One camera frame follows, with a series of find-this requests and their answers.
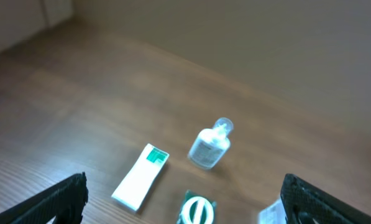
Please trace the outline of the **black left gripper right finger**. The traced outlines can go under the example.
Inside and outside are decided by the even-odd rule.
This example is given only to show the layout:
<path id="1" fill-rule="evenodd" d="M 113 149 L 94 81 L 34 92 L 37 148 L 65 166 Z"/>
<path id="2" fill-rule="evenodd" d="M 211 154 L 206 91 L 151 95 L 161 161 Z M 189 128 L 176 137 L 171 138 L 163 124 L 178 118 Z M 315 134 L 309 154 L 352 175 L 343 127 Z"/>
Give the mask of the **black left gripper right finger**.
<path id="1" fill-rule="evenodd" d="M 371 224 L 371 216 L 294 174 L 286 174 L 280 198 L 291 224 Z"/>

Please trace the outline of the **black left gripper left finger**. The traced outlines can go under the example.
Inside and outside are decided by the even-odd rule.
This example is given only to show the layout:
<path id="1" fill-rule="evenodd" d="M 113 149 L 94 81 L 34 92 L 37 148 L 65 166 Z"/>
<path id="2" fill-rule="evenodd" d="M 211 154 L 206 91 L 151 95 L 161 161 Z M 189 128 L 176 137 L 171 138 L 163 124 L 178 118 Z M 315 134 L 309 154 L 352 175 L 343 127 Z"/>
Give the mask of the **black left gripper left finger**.
<path id="1" fill-rule="evenodd" d="M 88 203 L 84 172 L 73 174 L 16 206 L 0 213 L 0 223 L 80 224 Z"/>

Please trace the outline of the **white green medicine box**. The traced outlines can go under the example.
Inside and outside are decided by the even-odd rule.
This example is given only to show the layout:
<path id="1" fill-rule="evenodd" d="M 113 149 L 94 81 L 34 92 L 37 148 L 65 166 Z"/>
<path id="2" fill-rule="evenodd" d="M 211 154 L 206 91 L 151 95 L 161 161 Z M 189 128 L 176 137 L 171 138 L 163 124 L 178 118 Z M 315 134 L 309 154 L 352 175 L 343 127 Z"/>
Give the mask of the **white green medicine box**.
<path id="1" fill-rule="evenodd" d="M 136 213 L 169 157 L 169 153 L 147 144 L 111 197 Z"/>

